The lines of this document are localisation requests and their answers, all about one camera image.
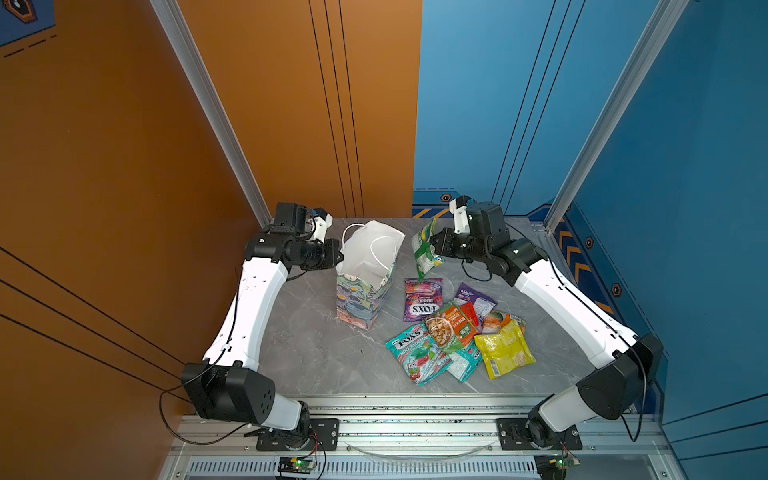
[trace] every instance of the black mounting plate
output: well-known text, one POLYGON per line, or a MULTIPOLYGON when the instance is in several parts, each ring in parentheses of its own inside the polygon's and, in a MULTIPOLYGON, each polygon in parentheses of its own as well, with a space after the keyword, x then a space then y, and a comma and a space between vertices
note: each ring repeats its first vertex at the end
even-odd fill
MULTIPOLYGON (((311 430, 317 433, 317 438, 323 444, 326 452, 336 450, 339 440, 339 419, 310 419, 311 430)), ((300 450, 289 449, 273 432, 263 432, 259 435, 256 450, 260 452, 306 452, 315 448, 315 439, 310 438, 306 446, 300 450)))
MULTIPOLYGON (((502 450, 560 450, 561 445, 553 445, 549 449, 533 443, 533 438, 528 432, 527 418, 516 419, 496 419, 496 433, 498 440, 502 444, 502 450)), ((558 439, 568 450, 581 450, 584 446, 581 444, 581 437, 578 434, 576 425, 571 425, 564 432, 558 434, 558 439)))

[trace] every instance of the gift bag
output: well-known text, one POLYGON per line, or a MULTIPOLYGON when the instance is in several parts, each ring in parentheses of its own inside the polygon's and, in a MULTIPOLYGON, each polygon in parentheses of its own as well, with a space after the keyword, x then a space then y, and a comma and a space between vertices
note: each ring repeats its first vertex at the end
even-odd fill
POLYGON ((371 220, 353 223, 342 235, 344 260, 336 265, 336 315, 339 320, 369 329, 392 285, 395 258, 405 234, 371 220), (352 227, 352 236, 344 241, 352 227))

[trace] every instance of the white bag handle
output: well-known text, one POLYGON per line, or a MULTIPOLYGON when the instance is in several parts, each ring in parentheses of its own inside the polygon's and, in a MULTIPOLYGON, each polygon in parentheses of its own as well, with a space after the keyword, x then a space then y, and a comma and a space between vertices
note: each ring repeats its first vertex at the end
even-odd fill
MULTIPOLYGON (((346 237, 346 231, 349 230, 352 227, 364 227, 364 226, 365 226, 364 223, 351 223, 347 228, 344 229, 344 233, 341 234, 341 253, 342 254, 344 254, 344 246, 346 245, 346 241, 344 241, 344 237, 346 237)), ((384 268, 386 268, 387 270, 389 270, 389 267, 386 266, 384 263, 382 263, 382 261, 379 260, 379 258, 376 256, 376 254, 373 253, 373 244, 376 243, 377 240, 381 240, 382 238, 392 238, 392 237, 388 237, 387 235, 382 235, 381 237, 377 237, 377 238, 374 238, 373 240, 371 240, 371 244, 370 244, 371 255, 373 255, 373 259, 374 260, 379 262, 379 265, 381 265, 384 268)), ((397 240, 394 239, 394 238, 392 238, 392 240, 395 241, 395 245, 396 245, 397 244, 397 240)))

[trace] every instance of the yellow snack package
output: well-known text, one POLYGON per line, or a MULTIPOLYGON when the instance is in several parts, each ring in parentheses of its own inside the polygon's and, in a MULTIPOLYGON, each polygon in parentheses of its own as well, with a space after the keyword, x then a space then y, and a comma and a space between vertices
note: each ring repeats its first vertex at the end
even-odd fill
POLYGON ((536 363, 525 342, 520 325, 512 319, 497 335, 476 335, 488 377, 497 379, 512 370, 536 363))

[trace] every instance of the yellow chevron stripe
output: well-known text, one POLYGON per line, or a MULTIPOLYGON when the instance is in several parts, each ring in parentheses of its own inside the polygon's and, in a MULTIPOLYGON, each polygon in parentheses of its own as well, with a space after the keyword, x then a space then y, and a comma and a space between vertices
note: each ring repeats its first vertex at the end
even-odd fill
POLYGON ((565 230, 560 232, 560 250, 563 250, 563 237, 573 237, 574 235, 571 232, 566 232, 565 230))
POLYGON ((594 304, 605 310, 606 313, 610 313, 611 315, 614 314, 614 309, 610 308, 608 305, 600 302, 595 302, 594 304))
POLYGON ((586 270, 588 272, 592 271, 592 269, 589 267, 589 265, 584 265, 583 263, 576 262, 576 274, 574 275, 576 277, 576 284, 578 284, 578 273, 581 270, 586 270))
POLYGON ((581 253, 581 250, 577 247, 568 247, 566 250, 568 251, 568 254, 565 256, 565 262, 568 266, 571 266, 571 253, 581 253))

